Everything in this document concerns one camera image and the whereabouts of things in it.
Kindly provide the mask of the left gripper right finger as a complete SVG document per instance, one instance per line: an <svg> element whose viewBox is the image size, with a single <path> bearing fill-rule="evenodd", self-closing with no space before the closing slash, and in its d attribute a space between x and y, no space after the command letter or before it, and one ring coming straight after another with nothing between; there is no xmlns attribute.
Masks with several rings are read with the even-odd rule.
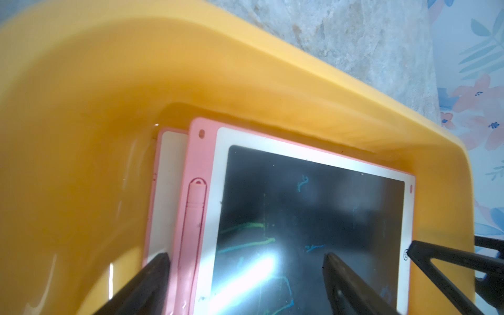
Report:
<svg viewBox="0 0 504 315"><path fill-rule="evenodd" d="M324 284L334 314L397 314L336 254L324 255Z"/></svg>

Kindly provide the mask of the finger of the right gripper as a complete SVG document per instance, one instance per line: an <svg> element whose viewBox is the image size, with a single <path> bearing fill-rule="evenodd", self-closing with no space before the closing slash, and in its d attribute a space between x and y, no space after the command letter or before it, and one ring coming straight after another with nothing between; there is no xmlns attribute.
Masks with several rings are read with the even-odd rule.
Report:
<svg viewBox="0 0 504 315"><path fill-rule="evenodd" d="M496 251L499 256L503 256L503 240L475 236L475 252L482 254L484 250L493 250Z"/></svg>
<svg viewBox="0 0 504 315"><path fill-rule="evenodd" d="M485 302L496 308L499 314L503 314L503 256L487 257L416 240L411 243L408 256L461 314L482 312L433 265L432 260L485 273L484 278L475 278L475 291Z"/></svg>

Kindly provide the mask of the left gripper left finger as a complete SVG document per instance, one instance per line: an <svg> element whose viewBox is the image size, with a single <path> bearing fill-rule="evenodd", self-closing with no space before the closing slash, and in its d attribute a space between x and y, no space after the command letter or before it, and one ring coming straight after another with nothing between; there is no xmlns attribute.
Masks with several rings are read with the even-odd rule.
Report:
<svg viewBox="0 0 504 315"><path fill-rule="evenodd" d="M157 254L109 302L105 303L94 314L163 314L169 269L168 254Z"/></svg>

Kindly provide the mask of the pink white writing tablet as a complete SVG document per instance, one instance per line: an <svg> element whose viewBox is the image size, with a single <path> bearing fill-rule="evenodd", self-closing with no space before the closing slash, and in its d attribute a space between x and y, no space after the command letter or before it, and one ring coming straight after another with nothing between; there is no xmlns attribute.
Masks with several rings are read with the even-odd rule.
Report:
<svg viewBox="0 0 504 315"><path fill-rule="evenodd" d="M408 312L412 174L196 118L188 131L167 314L330 314L336 254Z"/></svg>
<svg viewBox="0 0 504 315"><path fill-rule="evenodd" d="M158 133L143 266L159 253L173 254L187 142L186 131L164 128Z"/></svg>

